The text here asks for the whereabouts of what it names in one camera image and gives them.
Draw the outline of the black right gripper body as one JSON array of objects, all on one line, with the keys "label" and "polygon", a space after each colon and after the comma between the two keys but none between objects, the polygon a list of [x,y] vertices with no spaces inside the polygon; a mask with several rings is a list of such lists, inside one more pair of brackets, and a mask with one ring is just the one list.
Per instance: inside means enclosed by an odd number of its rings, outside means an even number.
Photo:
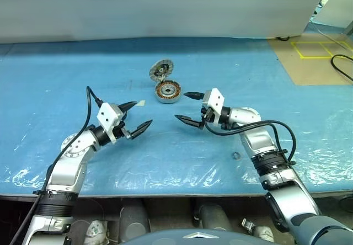
[{"label": "black right gripper body", "polygon": [[201,99],[202,107],[201,114],[204,122],[214,122],[214,120],[218,117],[218,97],[206,98],[203,97]]}]

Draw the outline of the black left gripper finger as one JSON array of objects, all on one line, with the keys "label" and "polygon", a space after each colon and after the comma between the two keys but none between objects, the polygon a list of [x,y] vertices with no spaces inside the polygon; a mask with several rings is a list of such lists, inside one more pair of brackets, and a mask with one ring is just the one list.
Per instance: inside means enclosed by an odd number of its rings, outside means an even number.
[{"label": "black left gripper finger", "polygon": [[129,140],[134,140],[135,138],[139,137],[139,135],[142,135],[151,125],[153,120],[148,120],[143,122],[141,125],[139,125],[136,130],[129,132],[128,139]]},{"label": "black left gripper finger", "polygon": [[135,101],[127,102],[118,105],[118,112],[121,115],[125,115],[132,107],[134,107],[137,104]]}]

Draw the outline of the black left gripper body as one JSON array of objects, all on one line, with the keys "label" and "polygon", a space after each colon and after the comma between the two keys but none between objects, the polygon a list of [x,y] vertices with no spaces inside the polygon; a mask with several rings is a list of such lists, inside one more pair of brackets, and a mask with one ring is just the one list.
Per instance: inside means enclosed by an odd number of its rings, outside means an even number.
[{"label": "black left gripper body", "polygon": [[120,137],[125,137],[128,139],[129,131],[124,128],[125,126],[124,120],[126,119],[126,117],[127,117],[127,113],[122,116],[119,124],[113,128],[113,134],[116,137],[116,139]]}]

